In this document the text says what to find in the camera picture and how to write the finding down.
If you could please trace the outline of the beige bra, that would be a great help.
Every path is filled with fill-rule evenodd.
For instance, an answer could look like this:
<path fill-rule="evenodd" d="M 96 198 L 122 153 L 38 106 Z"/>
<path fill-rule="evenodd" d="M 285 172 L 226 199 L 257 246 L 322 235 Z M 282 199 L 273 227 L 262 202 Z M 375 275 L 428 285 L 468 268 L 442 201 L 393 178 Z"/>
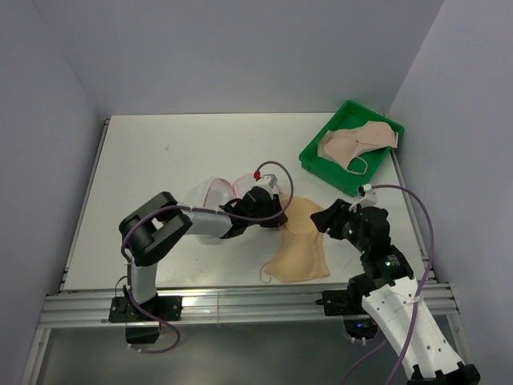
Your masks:
<path fill-rule="evenodd" d="M 273 279 L 280 283 L 307 282 L 330 275 L 325 260 L 323 234 L 311 215 L 322 207 L 304 197 L 294 197 L 285 210 L 288 221 L 280 228 L 281 243 L 274 256 L 261 267 L 264 284 Z"/>

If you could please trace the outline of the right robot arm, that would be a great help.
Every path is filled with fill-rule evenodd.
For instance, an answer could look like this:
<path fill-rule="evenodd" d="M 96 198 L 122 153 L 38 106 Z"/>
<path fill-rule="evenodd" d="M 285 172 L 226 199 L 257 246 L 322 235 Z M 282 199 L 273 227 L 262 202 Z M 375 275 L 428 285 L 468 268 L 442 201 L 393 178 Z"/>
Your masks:
<path fill-rule="evenodd" d="M 404 254 L 393 245 L 388 212 L 336 200 L 311 215 L 321 233 L 348 241 L 363 274 L 349 280 L 343 307 L 366 312 L 398 355 L 410 384 L 477 384 L 481 376 L 447 342 Z"/>

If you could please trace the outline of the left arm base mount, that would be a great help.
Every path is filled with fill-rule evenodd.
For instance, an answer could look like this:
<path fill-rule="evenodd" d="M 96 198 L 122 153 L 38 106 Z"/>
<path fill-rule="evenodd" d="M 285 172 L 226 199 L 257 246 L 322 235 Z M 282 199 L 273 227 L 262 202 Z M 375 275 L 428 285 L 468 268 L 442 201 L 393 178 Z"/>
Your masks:
<path fill-rule="evenodd" d="M 181 296 L 159 296 L 141 304 L 140 307 L 149 314 L 166 322 L 179 321 L 182 311 Z M 127 295 L 114 297 L 108 315 L 109 323 L 136 323 L 150 322 L 152 318 L 137 310 L 130 302 Z M 162 326 L 150 327 L 125 327 L 125 337 L 128 343 L 135 345 L 150 345 L 157 341 Z"/>

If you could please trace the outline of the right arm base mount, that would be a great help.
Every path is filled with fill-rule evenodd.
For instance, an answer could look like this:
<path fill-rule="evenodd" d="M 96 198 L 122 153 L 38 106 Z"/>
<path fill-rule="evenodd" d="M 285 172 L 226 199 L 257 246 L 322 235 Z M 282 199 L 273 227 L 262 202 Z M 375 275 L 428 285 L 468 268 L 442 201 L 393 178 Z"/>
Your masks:
<path fill-rule="evenodd" d="M 378 337 L 378 324 L 362 309 L 358 300 L 351 298 L 348 290 L 324 290 L 315 303 L 323 308 L 324 316 L 341 317 L 351 342 L 364 344 Z"/>

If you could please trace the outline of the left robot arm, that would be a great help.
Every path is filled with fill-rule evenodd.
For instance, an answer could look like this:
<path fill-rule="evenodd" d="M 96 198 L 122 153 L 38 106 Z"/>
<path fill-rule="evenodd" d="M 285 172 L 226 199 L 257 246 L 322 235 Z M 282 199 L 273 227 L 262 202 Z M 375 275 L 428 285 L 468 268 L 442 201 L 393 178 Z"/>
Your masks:
<path fill-rule="evenodd" d="M 122 255 L 129 263 L 127 311 L 138 320 L 153 316 L 158 264 L 182 237 L 230 239 L 252 225 L 278 229 L 287 221 L 280 197 L 258 186 L 215 208 L 180 205 L 171 193 L 159 193 L 119 224 Z"/>

